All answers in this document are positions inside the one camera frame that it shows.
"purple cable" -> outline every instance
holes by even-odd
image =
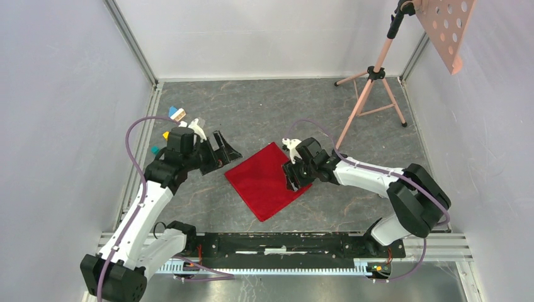
[[[209,267],[205,267],[201,264],[194,263],[193,261],[184,258],[180,255],[175,255],[173,258],[180,259],[182,261],[188,262],[190,264],[193,264],[193,266],[198,267],[199,269],[203,269],[204,271],[212,272],[214,274],[223,275],[224,277],[215,277],[215,278],[204,278],[204,279],[183,279],[184,282],[207,282],[207,281],[220,281],[220,280],[233,280],[235,279],[235,276],[233,274],[229,274],[227,272],[220,272],[216,271],[215,269],[211,269]]]
[[[165,116],[146,116],[144,118],[140,118],[137,121],[135,121],[132,125],[130,125],[130,128],[128,128],[128,131],[126,131],[126,137],[125,137],[126,153],[128,153],[128,157],[130,157],[130,160],[132,161],[133,166],[135,167],[135,170],[137,171],[137,173],[139,173],[139,176],[141,177],[141,184],[143,185],[143,191],[142,191],[142,194],[141,194],[141,199],[139,200],[139,204],[144,204],[144,202],[145,202],[145,197],[147,196],[147,180],[145,179],[145,176],[143,174],[143,169],[137,163],[137,161],[135,160],[134,155],[132,154],[132,149],[130,148],[130,133],[132,132],[133,128],[135,128],[135,126],[137,126],[142,121],[146,121],[146,120],[171,121],[171,122],[179,125],[178,121],[175,121],[175,120],[173,120],[171,118],[168,118],[168,117],[165,117]],[[128,221],[126,222],[126,225],[122,229],[122,232],[120,232],[119,236],[117,237],[117,239],[115,241],[115,246],[118,246],[120,244],[122,238],[124,238],[124,236],[126,235],[126,232],[130,228],[130,225],[132,225],[132,223],[134,222],[134,219],[137,216],[137,214],[139,213],[140,209],[141,209],[141,207],[138,206],[133,211],[130,219],[128,219]],[[102,287],[104,285],[104,277],[105,277],[106,271],[108,270],[108,267],[110,266],[110,262],[111,262],[111,260],[112,260],[114,255],[115,255],[115,250],[112,249],[110,251],[110,254],[108,255],[108,258],[106,259],[106,262],[104,262],[104,266],[102,267],[102,271],[100,272],[100,277],[98,278],[98,285],[97,285],[97,288],[96,288],[96,299],[97,299],[98,302],[102,302]]]
[[[287,133],[285,135],[285,138],[289,138],[289,134],[290,132],[293,130],[293,128],[295,128],[295,125],[297,123],[300,123],[301,121],[307,121],[308,123],[312,123],[314,124],[315,126],[317,126],[319,129],[321,129],[321,131],[328,137],[330,138],[330,141],[332,141],[332,145],[334,145],[334,152],[336,153],[336,155],[344,162],[346,162],[347,164],[349,165],[353,165],[355,167],[358,167],[358,168],[362,168],[362,169],[366,169],[366,170],[370,170],[370,171],[374,171],[374,172],[379,172],[379,173],[384,173],[384,174],[390,174],[390,171],[388,170],[385,170],[385,169],[380,169],[380,168],[376,168],[376,167],[370,167],[368,165],[362,165],[362,164],[357,164],[356,162],[352,162],[346,158],[344,158],[341,153],[339,153],[339,150],[336,148],[336,143],[334,142],[334,139],[332,137],[332,135],[330,135],[330,133],[323,127],[321,126],[321,124],[319,124],[318,122],[314,121],[314,120],[309,120],[309,119],[306,119],[306,118],[302,118],[300,120],[297,120],[295,123],[293,123],[291,125],[291,127],[287,130]],[[396,173],[396,172],[391,172],[391,175],[395,176],[395,177],[398,177],[399,179],[402,179],[403,181],[406,181],[407,183],[409,183],[410,185],[412,185],[414,188],[416,188],[419,192],[423,193],[428,199],[430,199],[430,201],[432,201],[433,204],[435,204],[438,209],[440,209],[440,211],[443,213],[443,215],[445,216],[445,220],[443,220],[442,222],[438,223],[437,225],[446,225],[447,223],[449,223],[450,221],[450,215],[449,213],[447,212],[447,210],[445,209],[444,206],[441,205],[441,203],[436,199],[434,198],[434,196],[430,195],[429,192],[427,192],[425,189],[423,189],[420,185],[416,184],[414,181],[412,181],[411,179],[409,179],[408,177],[402,175],[402,174],[399,174],[399,173]],[[391,279],[388,279],[388,280],[380,280],[380,279],[374,279],[375,282],[380,282],[380,283],[387,283],[387,282],[391,282],[391,281],[396,281],[396,280],[401,280],[401,279],[404,279],[410,275],[412,275],[413,273],[415,273],[419,267],[421,266],[421,264],[423,263],[423,259],[424,259],[424,256],[426,254],[426,238],[423,238],[423,253],[421,254],[421,258],[419,259],[419,261],[416,263],[416,265],[407,273],[405,273],[404,275],[401,275],[401,276],[398,276],[398,277],[394,277],[394,278],[391,278]]]

